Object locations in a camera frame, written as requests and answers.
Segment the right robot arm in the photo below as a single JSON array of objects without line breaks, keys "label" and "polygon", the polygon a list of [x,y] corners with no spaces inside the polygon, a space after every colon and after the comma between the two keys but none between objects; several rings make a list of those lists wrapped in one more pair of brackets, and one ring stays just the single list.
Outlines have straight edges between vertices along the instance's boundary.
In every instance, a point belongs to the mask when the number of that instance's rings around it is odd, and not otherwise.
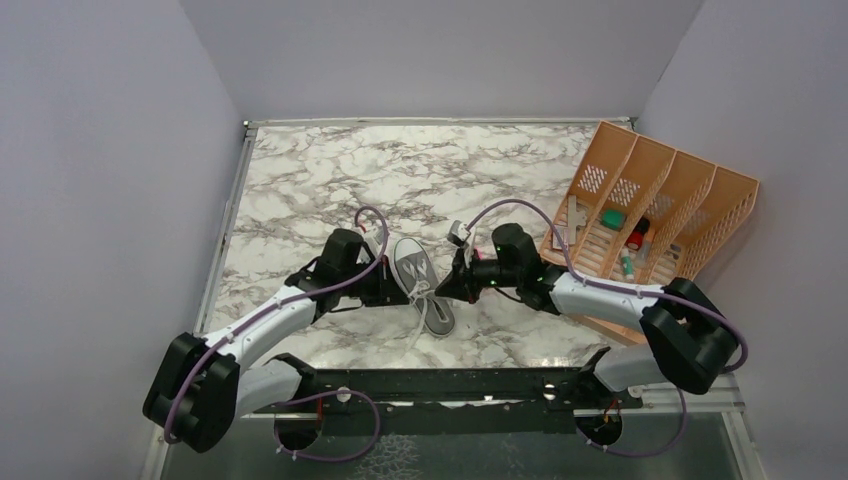
[{"label": "right robot arm", "polygon": [[457,252],[435,290],[438,297],[473,304],[485,289],[512,288],[533,310],[590,316],[642,332],[644,343],[601,354],[578,378],[578,396],[589,406],[600,407],[630,387],[656,383],[704,394],[742,346],[717,308],[686,279],[662,286],[577,278],[568,267],[543,260],[516,223],[494,230],[493,259],[476,253],[472,233],[459,221],[447,238]]}]

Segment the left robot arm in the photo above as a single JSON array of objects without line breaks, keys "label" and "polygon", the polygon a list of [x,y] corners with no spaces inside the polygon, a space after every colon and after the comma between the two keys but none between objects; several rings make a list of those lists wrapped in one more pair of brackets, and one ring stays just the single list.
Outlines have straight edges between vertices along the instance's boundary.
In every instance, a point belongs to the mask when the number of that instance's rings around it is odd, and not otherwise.
[{"label": "left robot arm", "polygon": [[338,228],[318,257],[247,316],[205,336],[178,335],[164,354],[143,415],[162,427],[165,442],[203,453],[240,417],[274,403],[294,411],[309,406],[315,386],[308,365],[286,359],[255,363],[344,297],[370,307],[403,304],[388,272],[388,238],[385,229],[363,236]]}]

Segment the grey canvas sneaker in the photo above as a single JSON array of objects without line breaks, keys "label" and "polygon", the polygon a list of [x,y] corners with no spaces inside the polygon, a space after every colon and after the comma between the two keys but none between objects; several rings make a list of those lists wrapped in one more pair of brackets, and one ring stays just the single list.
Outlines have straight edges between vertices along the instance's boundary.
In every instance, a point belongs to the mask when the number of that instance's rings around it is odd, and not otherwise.
[{"label": "grey canvas sneaker", "polygon": [[392,249],[389,266],[396,283],[418,314],[404,354],[414,347],[425,330],[437,338],[450,335],[456,325],[455,315],[449,303],[435,295],[438,276],[422,244],[410,237],[399,239]]}]

